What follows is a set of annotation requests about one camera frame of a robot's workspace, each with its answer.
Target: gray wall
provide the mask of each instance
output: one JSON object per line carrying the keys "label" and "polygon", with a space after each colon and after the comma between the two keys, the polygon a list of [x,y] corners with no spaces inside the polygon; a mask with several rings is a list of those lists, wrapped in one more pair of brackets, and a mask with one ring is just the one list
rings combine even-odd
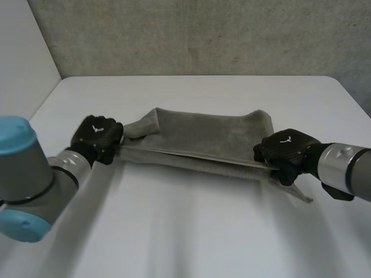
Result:
{"label": "gray wall", "polygon": [[328,75],[371,114],[370,0],[29,0],[62,77]]}

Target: white table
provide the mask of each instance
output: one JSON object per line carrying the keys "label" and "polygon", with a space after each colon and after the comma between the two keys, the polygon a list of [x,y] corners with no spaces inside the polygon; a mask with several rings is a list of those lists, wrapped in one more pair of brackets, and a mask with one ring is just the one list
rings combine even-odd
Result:
{"label": "white table", "polygon": [[[90,114],[122,123],[154,107],[243,115],[263,109],[275,131],[371,147],[371,119],[322,76],[74,77],[31,120],[47,156]],[[370,277],[371,203],[333,200],[319,181],[296,184],[313,204],[247,181],[165,166],[96,165],[37,244],[0,236],[1,277]]]}

